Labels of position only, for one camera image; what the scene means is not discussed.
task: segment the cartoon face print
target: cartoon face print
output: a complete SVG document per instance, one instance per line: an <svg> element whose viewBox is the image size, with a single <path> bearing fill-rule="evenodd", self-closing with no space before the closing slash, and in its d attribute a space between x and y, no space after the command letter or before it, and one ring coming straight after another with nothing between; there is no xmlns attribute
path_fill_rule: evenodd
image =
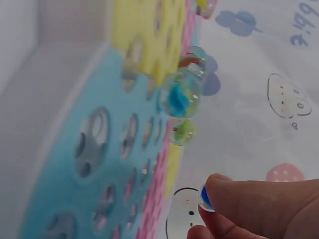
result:
<svg viewBox="0 0 319 239"><path fill-rule="evenodd" d="M181 188L174 193L166 221L167 239L185 239L188 229L204 225L198 212L198 190Z"/></svg>
<svg viewBox="0 0 319 239"><path fill-rule="evenodd" d="M268 79L268 100L274 112L284 119L307 116L312 109L306 96L285 78L272 74Z"/></svg>

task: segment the circular hole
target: circular hole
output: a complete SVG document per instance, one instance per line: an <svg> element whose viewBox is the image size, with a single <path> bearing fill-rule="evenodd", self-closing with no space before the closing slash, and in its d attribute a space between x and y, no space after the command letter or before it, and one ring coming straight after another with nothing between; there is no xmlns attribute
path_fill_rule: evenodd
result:
<svg viewBox="0 0 319 239"><path fill-rule="evenodd" d="M94 230L101 231L108 222L108 216L115 205L115 188L113 185L105 188L97 200L96 208L93 213Z"/></svg>
<svg viewBox="0 0 319 239"><path fill-rule="evenodd" d="M95 109L81 124L75 146L75 171L81 178L91 175L100 165L108 135L104 107Z"/></svg>
<svg viewBox="0 0 319 239"><path fill-rule="evenodd" d="M127 223L127 230L132 228L132 225L133 225L135 218L136 218L136 214L137 214L137 206L136 206L136 204L134 204L131 207L130 217L129 217L128 223Z"/></svg>
<svg viewBox="0 0 319 239"><path fill-rule="evenodd" d="M106 110L103 107L96 109L90 115L88 130L98 146L106 143L108 135L108 117Z"/></svg>
<svg viewBox="0 0 319 239"><path fill-rule="evenodd" d="M91 164L86 162L82 165L79 175L81 178L86 178L87 176L90 175L91 171L92 171Z"/></svg>
<svg viewBox="0 0 319 239"><path fill-rule="evenodd" d="M133 64L140 64L142 61L143 43L139 37L136 37L130 44L126 53L126 58Z"/></svg>
<svg viewBox="0 0 319 239"><path fill-rule="evenodd" d="M146 130L145 130L145 134L143 137L143 144L142 144L142 148L145 149L147 143L149 142L150 139L150 135L153 129L153 122L154 122L154 118L151 117L150 120L148 121L147 125L146 125Z"/></svg>
<svg viewBox="0 0 319 239"><path fill-rule="evenodd" d="M121 227L117 225L111 235L111 239L120 239L121 237Z"/></svg>
<svg viewBox="0 0 319 239"><path fill-rule="evenodd" d="M122 85L126 92L131 91L136 83L137 73L130 69L124 69L122 72Z"/></svg>
<svg viewBox="0 0 319 239"><path fill-rule="evenodd" d="M131 196L131 193L134 190L135 177L136 177L136 169L133 169L131 171L130 179L125 186L124 203L128 202L128 200Z"/></svg>
<svg viewBox="0 0 319 239"><path fill-rule="evenodd" d="M67 239L68 236L66 233L60 233L58 239Z"/></svg>
<svg viewBox="0 0 319 239"><path fill-rule="evenodd" d="M162 25L162 19L163 19L163 2L162 0L157 0L156 11L155 11L155 22L154 22L155 35L157 35L160 31L160 28Z"/></svg>
<svg viewBox="0 0 319 239"><path fill-rule="evenodd" d="M93 137L98 137L103 129L103 116L98 114L93 122L92 135Z"/></svg>
<svg viewBox="0 0 319 239"><path fill-rule="evenodd" d="M74 239L75 237L75 218L69 213L54 215L40 239Z"/></svg>
<svg viewBox="0 0 319 239"><path fill-rule="evenodd" d="M141 175L141 181L140 181L141 185L145 183L149 174L149 169L150 169L150 160L148 159L148 161L146 162L146 164L144 165L142 169L142 175Z"/></svg>
<svg viewBox="0 0 319 239"><path fill-rule="evenodd" d="M47 230L47 231L53 230L53 229L58 225L58 222L59 222L59 217L58 217L58 216L54 216L54 217L49 221L49 223L47 224L46 230Z"/></svg>
<svg viewBox="0 0 319 239"><path fill-rule="evenodd" d="M124 127L122 133L122 140L121 140L121 158L125 159L134 144L135 135L137 131L137 117L136 115L131 115L129 123Z"/></svg>
<svg viewBox="0 0 319 239"><path fill-rule="evenodd" d="M80 133L78 140L76 142L76 146L75 146L75 157L76 158L81 156L81 154L84 151L84 148L85 148L85 134Z"/></svg>
<svg viewBox="0 0 319 239"><path fill-rule="evenodd" d="M160 131L161 131L161 124L162 124L162 120L160 119L157 127L156 127L156 131L155 131L155 137L154 137L154 143L156 144L159 139L160 139Z"/></svg>

